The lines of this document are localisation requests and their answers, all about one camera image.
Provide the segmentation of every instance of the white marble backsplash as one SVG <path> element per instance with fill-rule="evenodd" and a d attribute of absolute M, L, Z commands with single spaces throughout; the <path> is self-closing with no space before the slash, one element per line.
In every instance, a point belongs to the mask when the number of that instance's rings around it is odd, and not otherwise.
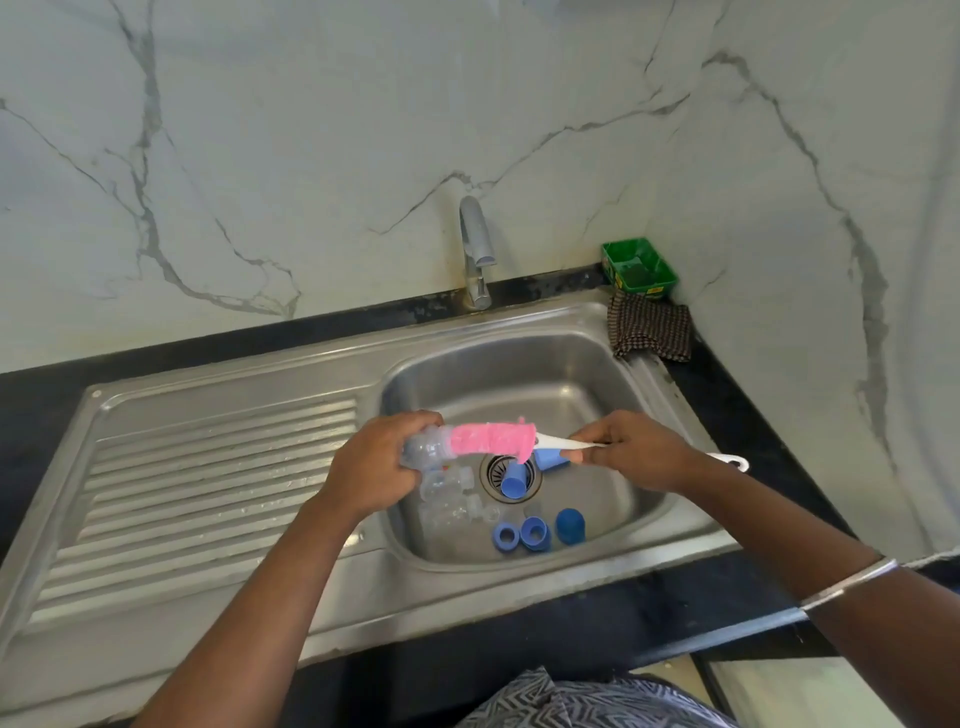
<path fill-rule="evenodd" d="M 864 540 L 960 544 L 960 5 L 733 0 L 702 64 L 648 228 L 698 329 Z"/>
<path fill-rule="evenodd" d="M 506 279 L 642 232 L 721 0 L 11 0 L 0 371 Z"/>

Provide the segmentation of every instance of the blue cap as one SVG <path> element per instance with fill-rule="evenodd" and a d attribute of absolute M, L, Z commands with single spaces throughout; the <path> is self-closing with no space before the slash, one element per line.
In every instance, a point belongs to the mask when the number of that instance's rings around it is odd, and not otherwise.
<path fill-rule="evenodd" d="M 515 460 L 507 466 L 500 481 L 500 493 L 508 498 L 522 498 L 527 495 L 527 467 Z"/>
<path fill-rule="evenodd" d="M 534 460 L 537 461 L 537 467 L 542 471 L 548 471 L 558 465 L 570 462 L 565 457 L 560 456 L 558 449 L 535 449 Z"/>
<path fill-rule="evenodd" d="M 538 516 L 524 519 L 520 526 L 520 540 L 531 551 L 546 551 L 550 548 L 550 527 Z"/>
<path fill-rule="evenodd" d="M 587 539 L 587 522 L 576 508 L 565 508 L 557 514 L 557 538 L 568 546 Z"/>
<path fill-rule="evenodd" d="M 498 551 L 513 551 L 520 543 L 520 532 L 512 523 L 501 521 L 493 527 L 493 545 Z"/>

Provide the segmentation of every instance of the person's left hand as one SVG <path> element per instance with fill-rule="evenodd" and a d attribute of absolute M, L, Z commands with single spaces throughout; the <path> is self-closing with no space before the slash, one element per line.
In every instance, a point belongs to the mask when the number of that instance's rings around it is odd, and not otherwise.
<path fill-rule="evenodd" d="M 358 522 L 389 508 L 420 484 L 419 472 L 400 466 L 403 442 L 443 423 L 439 412 L 428 410 L 370 420 L 333 456 L 320 496 L 343 505 Z"/>

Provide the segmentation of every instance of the sink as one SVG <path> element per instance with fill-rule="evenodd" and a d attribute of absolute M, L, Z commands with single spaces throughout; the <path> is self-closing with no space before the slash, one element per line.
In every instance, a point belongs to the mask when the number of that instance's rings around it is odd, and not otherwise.
<path fill-rule="evenodd" d="M 417 359 L 390 374 L 380 400 L 385 415 L 434 409 L 448 424 L 516 422 L 524 418 L 546 434 L 565 436 L 616 408 L 643 409 L 636 386 L 610 349 L 577 333 L 491 338 L 470 342 Z M 605 468 L 560 467 L 541 473 L 527 468 L 528 491 L 512 500 L 499 491 L 503 459 L 475 455 L 460 458 L 474 472 L 485 505 L 495 504 L 501 520 L 520 525 L 537 515 L 553 527 L 564 508 L 580 511 L 587 540 L 605 536 L 655 511 L 663 495 L 640 490 Z M 491 527 L 482 520 L 427 538 L 420 523 L 416 491 L 391 510 L 398 541 L 422 559 L 446 564 L 496 564 L 542 558 L 518 548 L 498 551 Z M 559 539 L 552 550 L 563 551 Z"/>
<path fill-rule="evenodd" d="M 523 417 L 564 436 L 633 408 L 713 450 L 655 357 L 612 356 L 606 301 L 566 294 L 91 387 L 0 568 L 0 725 L 73 728 L 142 706 L 379 414 Z M 464 462 L 501 518 L 552 526 L 572 507 L 587 539 L 503 555 L 483 522 L 426 539 L 411 495 L 347 538 L 302 664 L 735 548 L 690 501 L 616 473 L 531 466 L 510 501 L 502 462 Z"/>

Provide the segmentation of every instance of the white brush handle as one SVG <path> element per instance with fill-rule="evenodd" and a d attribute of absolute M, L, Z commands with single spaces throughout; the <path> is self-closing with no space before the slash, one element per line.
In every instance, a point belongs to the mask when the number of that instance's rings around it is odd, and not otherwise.
<path fill-rule="evenodd" d="M 578 440 L 567 440 L 564 437 L 554 437 L 553 435 L 541 435 L 537 433 L 537 441 L 534 443 L 534 449 L 586 449 L 586 448 L 605 448 L 604 443 L 582 443 Z M 723 452 L 708 452 L 707 455 L 715 457 L 725 463 L 732 463 L 741 472 L 745 473 L 750 469 L 750 461 L 739 455 L 727 455 Z"/>

